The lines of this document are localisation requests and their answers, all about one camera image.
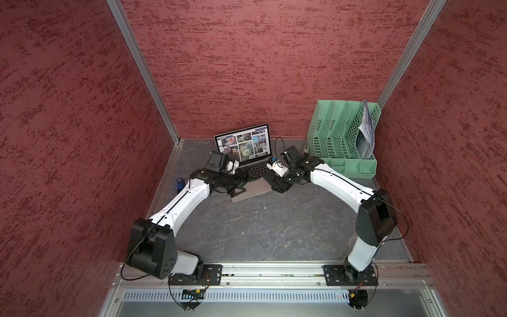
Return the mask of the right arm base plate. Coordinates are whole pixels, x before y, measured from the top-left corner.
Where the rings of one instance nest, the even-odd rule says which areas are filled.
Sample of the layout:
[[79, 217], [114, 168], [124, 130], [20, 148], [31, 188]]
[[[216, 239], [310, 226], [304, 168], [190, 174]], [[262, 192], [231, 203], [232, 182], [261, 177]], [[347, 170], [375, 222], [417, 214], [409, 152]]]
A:
[[322, 269], [327, 286], [378, 286], [377, 273], [372, 264], [362, 272], [356, 271], [351, 265], [323, 265]]

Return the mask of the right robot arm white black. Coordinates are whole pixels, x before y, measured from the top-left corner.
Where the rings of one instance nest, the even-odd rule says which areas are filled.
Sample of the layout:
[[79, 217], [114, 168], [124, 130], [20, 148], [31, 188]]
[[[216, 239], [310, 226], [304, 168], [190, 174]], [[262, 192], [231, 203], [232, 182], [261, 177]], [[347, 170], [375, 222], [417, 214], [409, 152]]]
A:
[[357, 238], [341, 274], [347, 283], [358, 283], [372, 265], [381, 244], [398, 225], [391, 196], [384, 189], [373, 190], [352, 181], [317, 157], [293, 159], [286, 152], [285, 161], [288, 166], [277, 160], [267, 164], [264, 179], [273, 191], [283, 194], [295, 184], [310, 182], [345, 202], [356, 213]]

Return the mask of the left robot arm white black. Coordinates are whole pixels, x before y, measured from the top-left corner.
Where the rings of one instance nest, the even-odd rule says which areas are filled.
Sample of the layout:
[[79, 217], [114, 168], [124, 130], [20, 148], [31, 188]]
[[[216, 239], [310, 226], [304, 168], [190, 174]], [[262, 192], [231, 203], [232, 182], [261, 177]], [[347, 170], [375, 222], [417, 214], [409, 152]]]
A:
[[146, 276], [166, 279], [171, 274], [199, 281], [203, 275], [200, 256], [177, 249], [180, 227], [210, 194], [222, 188], [227, 194], [243, 189], [248, 178], [237, 174], [197, 170], [176, 197], [159, 212], [133, 224], [124, 266], [138, 269]]

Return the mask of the silver laptop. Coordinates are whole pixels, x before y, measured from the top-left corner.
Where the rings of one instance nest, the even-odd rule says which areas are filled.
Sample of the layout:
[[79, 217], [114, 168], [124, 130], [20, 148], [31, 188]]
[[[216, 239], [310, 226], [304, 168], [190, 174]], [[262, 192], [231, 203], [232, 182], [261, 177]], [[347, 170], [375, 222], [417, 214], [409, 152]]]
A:
[[231, 194], [234, 203], [271, 191], [264, 179], [273, 151], [269, 124], [264, 123], [214, 136], [215, 146], [239, 162], [236, 173], [247, 178], [245, 185]]

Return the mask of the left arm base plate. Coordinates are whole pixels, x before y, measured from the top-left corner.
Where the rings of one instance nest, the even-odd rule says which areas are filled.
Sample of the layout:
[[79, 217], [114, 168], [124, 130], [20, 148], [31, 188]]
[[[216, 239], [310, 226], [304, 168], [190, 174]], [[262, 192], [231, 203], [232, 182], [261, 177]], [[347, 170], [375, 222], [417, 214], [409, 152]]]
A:
[[169, 284], [171, 286], [199, 286], [208, 287], [220, 285], [223, 266], [220, 264], [201, 264], [191, 275], [182, 273], [171, 274]]

